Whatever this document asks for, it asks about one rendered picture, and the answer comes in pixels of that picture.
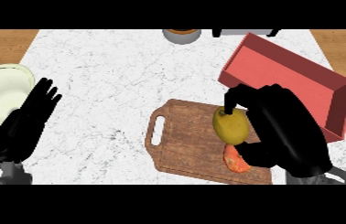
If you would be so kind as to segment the pale green plate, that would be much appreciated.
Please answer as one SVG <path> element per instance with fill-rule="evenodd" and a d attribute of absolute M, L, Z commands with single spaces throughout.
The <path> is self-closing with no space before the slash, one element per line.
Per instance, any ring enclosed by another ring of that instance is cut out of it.
<path fill-rule="evenodd" d="M 0 124 L 23 101 L 35 86 L 31 70 L 20 64 L 0 65 Z"/>

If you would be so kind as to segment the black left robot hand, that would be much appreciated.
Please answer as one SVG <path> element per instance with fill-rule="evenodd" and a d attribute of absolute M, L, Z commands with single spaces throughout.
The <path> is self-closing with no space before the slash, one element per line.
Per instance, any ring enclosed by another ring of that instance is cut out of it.
<path fill-rule="evenodd" d="M 22 107 L 10 112 L 0 124 L 0 163 L 20 163 L 31 156 L 44 124 L 62 98 L 56 91 L 53 81 L 41 78 L 29 91 Z"/>

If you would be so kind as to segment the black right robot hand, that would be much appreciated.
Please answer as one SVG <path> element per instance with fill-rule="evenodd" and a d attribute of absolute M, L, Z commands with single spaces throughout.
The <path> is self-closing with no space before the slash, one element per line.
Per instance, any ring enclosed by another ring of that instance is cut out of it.
<path fill-rule="evenodd" d="M 326 142 L 319 125 L 294 93 L 277 84 L 255 89 L 243 84 L 224 94 L 226 113 L 241 105 L 258 142 L 235 145 L 251 166 L 283 168 L 292 177 L 329 171 Z"/>

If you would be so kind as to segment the orange vegetable piece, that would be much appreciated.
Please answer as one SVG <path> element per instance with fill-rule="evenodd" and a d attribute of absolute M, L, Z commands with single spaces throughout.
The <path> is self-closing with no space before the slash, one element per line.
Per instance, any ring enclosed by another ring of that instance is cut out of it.
<path fill-rule="evenodd" d="M 232 145 L 224 146 L 223 161 L 227 169 L 235 173 L 245 173 L 251 165 L 243 161 L 235 147 Z"/>

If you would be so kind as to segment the yellow lemon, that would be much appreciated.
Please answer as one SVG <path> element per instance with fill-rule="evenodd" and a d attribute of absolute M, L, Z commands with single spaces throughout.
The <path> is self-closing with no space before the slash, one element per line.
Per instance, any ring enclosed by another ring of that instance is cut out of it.
<path fill-rule="evenodd" d="M 230 145 L 241 144 L 248 136 L 248 128 L 243 112 L 233 109 L 232 114 L 226 114 L 220 106 L 212 113 L 212 129 L 220 140 Z"/>

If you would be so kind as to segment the red cardboard box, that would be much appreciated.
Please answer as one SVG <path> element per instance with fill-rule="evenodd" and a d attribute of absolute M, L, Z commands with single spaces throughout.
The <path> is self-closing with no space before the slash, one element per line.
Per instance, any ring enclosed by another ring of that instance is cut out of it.
<path fill-rule="evenodd" d="M 218 82 L 260 88 L 279 84 L 304 104 L 328 143 L 346 137 L 346 78 L 275 43 L 246 33 L 221 69 Z"/>

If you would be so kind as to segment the brown wooden cutting board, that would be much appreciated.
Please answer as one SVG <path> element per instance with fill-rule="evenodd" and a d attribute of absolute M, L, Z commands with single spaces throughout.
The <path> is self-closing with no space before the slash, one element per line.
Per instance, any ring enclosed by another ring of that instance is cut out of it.
<path fill-rule="evenodd" d="M 223 161 L 224 143 L 212 130 L 217 106 L 170 99 L 150 114 L 144 146 L 158 171 L 224 184 L 270 185 L 270 169 L 233 173 Z"/>

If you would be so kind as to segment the grey appliance with black legs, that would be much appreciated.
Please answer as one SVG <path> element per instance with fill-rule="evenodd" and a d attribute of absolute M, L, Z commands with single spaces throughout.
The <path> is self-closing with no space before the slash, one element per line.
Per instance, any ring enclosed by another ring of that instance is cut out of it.
<path fill-rule="evenodd" d="M 279 30 L 280 29 L 212 29 L 212 37 L 245 35 L 246 33 L 275 37 Z"/>

